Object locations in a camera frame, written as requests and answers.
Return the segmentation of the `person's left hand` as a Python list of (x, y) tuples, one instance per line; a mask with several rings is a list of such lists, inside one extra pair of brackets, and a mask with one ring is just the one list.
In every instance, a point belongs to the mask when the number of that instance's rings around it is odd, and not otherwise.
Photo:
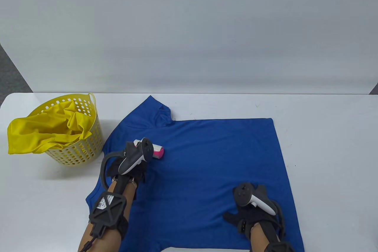
[(125, 179), (128, 182), (135, 183), (136, 187), (139, 187), (141, 182), (145, 182), (145, 174), (148, 165), (146, 161), (141, 161), (141, 163), (137, 164), (130, 172), (121, 175), (118, 172), (118, 169), (122, 161), (122, 158), (117, 157), (106, 171), (106, 177), (110, 177), (112, 180), (114, 179), (117, 181), (120, 179)]

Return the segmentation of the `person's right hand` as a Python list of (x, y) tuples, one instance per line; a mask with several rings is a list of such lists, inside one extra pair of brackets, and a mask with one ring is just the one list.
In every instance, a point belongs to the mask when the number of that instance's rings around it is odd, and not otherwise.
[(257, 223), (260, 225), (264, 223), (272, 225), (276, 233), (282, 230), (282, 223), (279, 222), (277, 216), (272, 216), (261, 208), (251, 204), (244, 207), (237, 205), (237, 213), (226, 212), (223, 214), (223, 219), (238, 228), (240, 234), (250, 233), (251, 228)]

